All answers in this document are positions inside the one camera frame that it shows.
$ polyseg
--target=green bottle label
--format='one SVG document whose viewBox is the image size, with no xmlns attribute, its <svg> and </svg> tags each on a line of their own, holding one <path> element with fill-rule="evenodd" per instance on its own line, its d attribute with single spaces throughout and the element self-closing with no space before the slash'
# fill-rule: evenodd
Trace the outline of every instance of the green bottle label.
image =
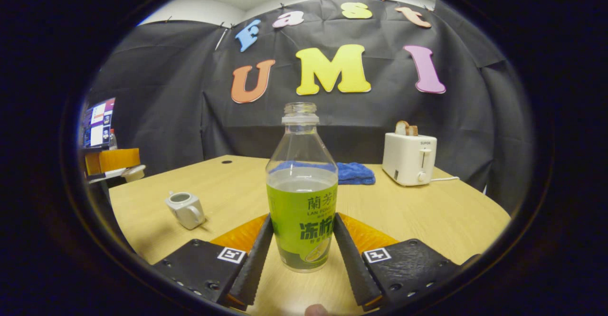
<svg viewBox="0 0 608 316">
<path fill-rule="evenodd" d="M 272 227 L 283 262 L 308 270 L 327 261 L 336 214 L 337 183 L 324 190 L 288 192 L 266 185 Z"/>
</svg>

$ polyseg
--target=white wall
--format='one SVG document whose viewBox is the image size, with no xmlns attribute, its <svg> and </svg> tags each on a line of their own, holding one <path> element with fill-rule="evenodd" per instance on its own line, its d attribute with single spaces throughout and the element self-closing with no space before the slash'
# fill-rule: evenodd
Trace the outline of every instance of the white wall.
<svg viewBox="0 0 608 316">
<path fill-rule="evenodd" d="M 265 13 L 270 10 L 277 9 L 281 3 L 285 5 L 295 4 L 307 0 L 267 0 L 262 4 L 248 10 L 243 11 L 230 4 L 224 4 L 214 0 L 172 0 L 159 10 L 155 11 L 144 19 L 140 24 L 148 22 L 165 21 L 171 17 L 171 20 L 194 20 L 204 21 L 210 24 L 220 25 L 224 22 L 226 28 L 230 28 L 230 24 L 238 24 L 243 20 Z M 420 7 L 434 9 L 434 0 L 396 0 L 406 2 Z"/>
<path fill-rule="evenodd" d="M 231 22 L 238 24 L 245 20 L 244 15 L 245 11 L 214 0 L 172 0 L 140 22 L 140 25 L 165 21 L 171 17 L 171 20 L 204 21 L 215 25 L 223 21 L 223 26 L 230 28 Z"/>
</svg>

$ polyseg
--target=wire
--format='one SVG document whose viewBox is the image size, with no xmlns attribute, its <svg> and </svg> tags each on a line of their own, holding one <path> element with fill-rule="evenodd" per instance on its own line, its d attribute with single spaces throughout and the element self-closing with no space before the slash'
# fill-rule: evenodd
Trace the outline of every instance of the wire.
<svg viewBox="0 0 608 316">
<path fill-rule="evenodd" d="M 430 180 L 430 181 L 431 182 L 434 182 L 434 181 L 450 181 L 450 180 L 459 180 L 459 179 L 460 179 L 460 177 L 454 176 L 454 177 L 447 177 L 447 178 L 435 178 L 434 180 Z"/>
</svg>

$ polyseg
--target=blue letter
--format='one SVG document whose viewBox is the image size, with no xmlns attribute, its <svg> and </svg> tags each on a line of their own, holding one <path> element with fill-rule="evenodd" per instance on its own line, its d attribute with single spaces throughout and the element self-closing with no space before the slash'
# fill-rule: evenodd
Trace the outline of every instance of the blue letter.
<svg viewBox="0 0 608 316">
<path fill-rule="evenodd" d="M 252 35 L 256 35 L 260 31 L 260 29 L 258 29 L 256 26 L 260 22 L 261 21 L 259 19 L 256 19 L 252 21 L 251 24 L 245 26 L 245 28 L 242 29 L 241 32 L 237 33 L 237 36 L 235 38 L 238 38 L 239 41 L 241 41 L 241 52 L 245 51 L 258 39 L 258 37 L 252 37 Z"/>
</svg>

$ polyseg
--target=decorative foam letter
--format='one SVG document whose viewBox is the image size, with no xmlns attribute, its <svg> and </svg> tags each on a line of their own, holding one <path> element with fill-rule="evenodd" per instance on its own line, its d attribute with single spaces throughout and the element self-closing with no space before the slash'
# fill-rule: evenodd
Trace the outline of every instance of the decorative foam letter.
<svg viewBox="0 0 608 316">
<path fill-rule="evenodd" d="M 422 46 L 414 45 L 406 45 L 403 49 L 412 55 L 416 65 L 416 70 L 418 71 L 416 88 L 423 93 L 445 93 L 446 86 L 439 82 L 433 61 L 430 60 L 430 55 L 432 55 L 433 52 Z"/>
<path fill-rule="evenodd" d="M 422 13 L 420 13 L 419 11 L 412 11 L 408 7 L 397 7 L 395 8 L 395 11 L 400 11 L 401 13 L 403 13 L 404 16 L 406 16 L 409 21 L 413 22 L 418 26 L 421 26 L 423 28 L 430 27 L 430 22 L 423 21 L 419 18 L 422 17 Z"/>
<path fill-rule="evenodd" d="M 260 32 L 260 29 L 256 26 L 261 21 L 256 19 L 252 21 L 249 25 L 245 26 L 241 32 L 237 33 L 235 38 L 238 38 L 241 41 L 241 52 L 245 51 L 249 46 L 256 42 L 258 37 L 253 37 L 254 35 Z"/>
<path fill-rule="evenodd" d="M 274 28 L 282 28 L 283 26 L 293 26 L 300 24 L 304 19 L 304 12 L 302 11 L 291 11 L 289 13 L 285 13 L 283 15 L 278 16 L 275 22 L 272 23 L 272 27 Z"/>
<path fill-rule="evenodd" d="M 348 19 L 368 19 L 371 18 L 371 11 L 367 9 L 367 5 L 360 2 L 344 2 L 340 5 L 342 14 Z"/>
<path fill-rule="evenodd" d="M 308 48 L 296 52 L 295 56 L 302 60 L 302 82 L 295 90 L 298 95 L 313 95 L 319 92 L 319 86 L 314 84 L 314 76 L 328 93 L 332 91 L 338 75 L 342 73 L 342 81 L 338 84 L 343 93 L 365 93 L 371 90 L 371 84 L 365 80 L 361 54 L 365 48 L 361 45 L 342 45 L 334 59 L 330 62 L 317 48 Z"/>
<path fill-rule="evenodd" d="M 251 65 L 245 67 L 239 67 L 232 72 L 234 80 L 232 81 L 232 100 L 237 104 L 247 104 L 254 102 L 259 99 L 266 92 L 268 87 L 268 78 L 270 78 L 270 67 L 275 63 L 274 60 L 261 61 L 256 65 L 260 69 L 258 74 L 258 84 L 252 91 L 245 90 L 245 81 L 247 80 L 247 73 L 251 71 Z"/>
</svg>

